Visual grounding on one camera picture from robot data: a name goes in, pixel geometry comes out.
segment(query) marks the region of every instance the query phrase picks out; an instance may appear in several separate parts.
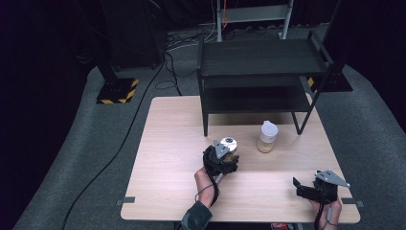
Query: dark background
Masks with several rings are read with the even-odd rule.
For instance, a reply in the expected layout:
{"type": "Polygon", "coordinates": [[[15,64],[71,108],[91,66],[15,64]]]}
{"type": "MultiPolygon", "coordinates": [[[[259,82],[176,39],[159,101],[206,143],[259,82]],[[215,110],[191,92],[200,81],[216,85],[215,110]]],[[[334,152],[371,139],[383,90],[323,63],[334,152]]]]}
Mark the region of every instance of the dark background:
{"type": "MultiPolygon", "coordinates": [[[[252,6],[252,2],[240,0],[237,7],[252,6]]],[[[263,0],[255,4],[280,2],[263,0]]],[[[157,3],[164,16],[161,25],[168,31],[192,27],[213,17],[211,1],[157,3]]],[[[228,7],[236,3],[229,0],[228,7]]],[[[113,35],[101,1],[83,0],[80,4],[95,30],[113,35]]],[[[328,22],[336,4],[336,0],[296,0],[291,26],[328,22]]],[[[406,130],[404,10],[401,0],[344,0],[328,30],[326,46],[333,58],[344,57],[373,84],[406,130]]],[[[0,228],[10,229],[60,150],[75,119],[87,74],[96,63],[69,1],[1,1],[0,11],[0,228]]],[[[247,24],[233,26],[243,28],[247,24]]],[[[111,42],[99,35],[97,40],[111,59],[111,42]]]]}

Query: black shelf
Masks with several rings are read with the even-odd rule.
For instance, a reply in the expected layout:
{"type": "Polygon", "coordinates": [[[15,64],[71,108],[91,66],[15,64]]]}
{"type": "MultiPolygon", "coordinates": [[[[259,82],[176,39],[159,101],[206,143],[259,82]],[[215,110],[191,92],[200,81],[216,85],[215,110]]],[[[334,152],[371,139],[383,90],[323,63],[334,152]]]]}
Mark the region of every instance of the black shelf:
{"type": "Polygon", "coordinates": [[[261,112],[291,112],[302,134],[332,64],[313,32],[307,39],[291,40],[203,43],[200,39],[196,69],[204,135],[209,114],[261,112]],[[301,77],[321,80],[312,103],[301,77]],[[307,113],[302,126],[295,112],[307,113]]]}
{"type": "Polygon", "coordinates": [[[239,83],[232,80],[227,87],[224,84],[205,87],[204,100],[208,113],[307,112],[310,108],[299,78],[268,79],[264,84],[253,81],[247,86],[236,82],[239,83]]]}

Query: cable on floor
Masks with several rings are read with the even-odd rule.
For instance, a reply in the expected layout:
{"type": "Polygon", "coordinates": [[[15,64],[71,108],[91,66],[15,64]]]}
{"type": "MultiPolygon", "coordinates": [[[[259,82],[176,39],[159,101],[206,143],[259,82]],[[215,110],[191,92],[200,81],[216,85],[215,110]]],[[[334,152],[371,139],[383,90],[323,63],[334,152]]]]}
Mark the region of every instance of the cable on floor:
{"type": "Polygon", "coordinates": [[[110,166],[110,164],[117,158],[117,156],[119,155],[119,153],[122,151],[123,146],[124,146],[124,144],[125,144],[125,142],[126,142],[126,140],[127,140],[127,138],[128,138],[129,132],[131,131],[131,129],[132,129],[133,125],[134,125],[135,119],[137,118],[137,115],[138,115],[138,112],[139,112],[139,110],[140,110],[141,104],[142,104],[142,102],[143,102],[143,100],[144,100],[144,97],[146,96],[146,93],[147,93],[149,87],[151,86],[152,82],[156,79],[156,77],[157,77],[157,76],[159,75],[159,73],[161,72],[163,66],[164,66],[164,62],[162,62],[161,67],[160,67],[159,70],[156,72],[155,76],[151,79],[151,81],[149,82],[149,84],[148,84],[146,90],[144,91],[144,94],[143,94],[143,96],[142,96],[142,98],[141,98],[141,100],[140,100],[140,103],[138,104],[137,110],[136,110],[136,112],[135,112],[135,114],[134,114],[134,117],[132,118],[132,121],[131,121],[131,124],[130,124],[130,126],[129,126],[129,128],[128,128],[128,131],[127,131],[127,133],[125,134],[125,137],[124,137],[124,139],[123,139],[123,141],[122,141],[122,143],[121,143],[119,149],[117,150],[117,152],[116,152],[116,153],[114,154],[114,156],[110,159],[110,161],[89,181],[89,183],[87,183],[87,185],[80,191],[80,193],[77,195],[77,197],[75,198],[75,200],[72,202],[71,206],[69,207],[68,212],[66,213],[65,219],[63,220],[62,227],[61,227],[62,230],[65,229],[65,226],[66,226],[66,223],[67,223],[67,221],[68,221],[68,218],[69,218],[70,214],[72,213],[72,210],[73,210],[75,204],[76,204],[76,203],[78,202],[78,200],[80,199],[80,197],[81,197],[81,196],[84,194],[84,192],[89,188],[89,186],[108,168],[108,166],[110,166]]]}

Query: gray floor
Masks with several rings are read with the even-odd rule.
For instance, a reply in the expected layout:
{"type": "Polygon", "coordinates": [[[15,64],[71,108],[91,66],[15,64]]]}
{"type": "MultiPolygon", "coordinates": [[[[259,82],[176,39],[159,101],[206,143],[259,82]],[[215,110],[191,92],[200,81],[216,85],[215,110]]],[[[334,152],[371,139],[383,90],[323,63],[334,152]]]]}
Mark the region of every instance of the gray floor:
{"type": "MultiPolygon", "coordinates": [[[[323,35],[326,27],[313,29],[323,35]]],[[[273,29],[266,34],[242,35],[234,39],[276,39],[278,31],[273,29]]],[[[288,38],[305,37],[307,31],[308,28],[293,28],[288,32],[288,38]]],[[[198,95],[193,72],[196,46],[170,53],[176,73],[183,76],[178,78],[180,91],[184,96],[198,95]]],[[[135,78],[140,83],[131,103],[109,105],[95,104],[103,78],[98,69],[89,74],[69,136],[15,229],[61,228],[72,202],[118,152],[129,128],[129,135],[117,157],[74,206],[66,229],[173,228],[172,222],[123,220],[121,206],[117,205],[117,200],[125,194],[151,100],[159,96],[177,96],[174,88],[156,89],[170,86],[166,81],[173,80],[165,67],[148,87],[157,71],[136,68],[119,72],[119,78],[135,78]]],[[[340,229],[406,229],[406,135],[372,85],[348,66],[344,73],[354,90],[324,93],[316,104],[329,141],[352,186],[351,192],[365,204],[359,209],[361,221],[341,225],[340,229]]],[[[305,224],[304,229],[312,229],[311,224],[305,224]]]]}

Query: human hand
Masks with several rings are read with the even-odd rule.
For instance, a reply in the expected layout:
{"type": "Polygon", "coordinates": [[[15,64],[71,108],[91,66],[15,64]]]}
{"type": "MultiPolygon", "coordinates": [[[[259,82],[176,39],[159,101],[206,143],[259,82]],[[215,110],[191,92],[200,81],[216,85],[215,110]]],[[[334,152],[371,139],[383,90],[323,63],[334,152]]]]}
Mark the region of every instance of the human hand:
{"type": "MultiPolygon", "coordinates": [[[[315,215],[317,215],[319,212],[320,203],[316,202],[314,200],[309,200],[309,201],[310,201],[311,206],[313,207],[313,211],[314,211],[315,215]]],[[[326,204],[323,209],[323,213],[320,217],[319,229],[336,230],[337,224],[338,224],[338,219],[340,218],[341,210],[342,210],[342,205],[341,205],[340,199],[337,199],[336,201],[334,201],[330,204],[326,204]],[[327,222],[327,214],[328,214],[329,208],[331,208],[331,218],[330,218],[329,222],[327,222]]]]}
{"type": "Polygon", "coordinates": [[[214,199],[214,186],[204,167],[194,174],[194,180],[196,181],[197,192],[199,195],[198,200],[207,208],[210,208],[214,199]]]}

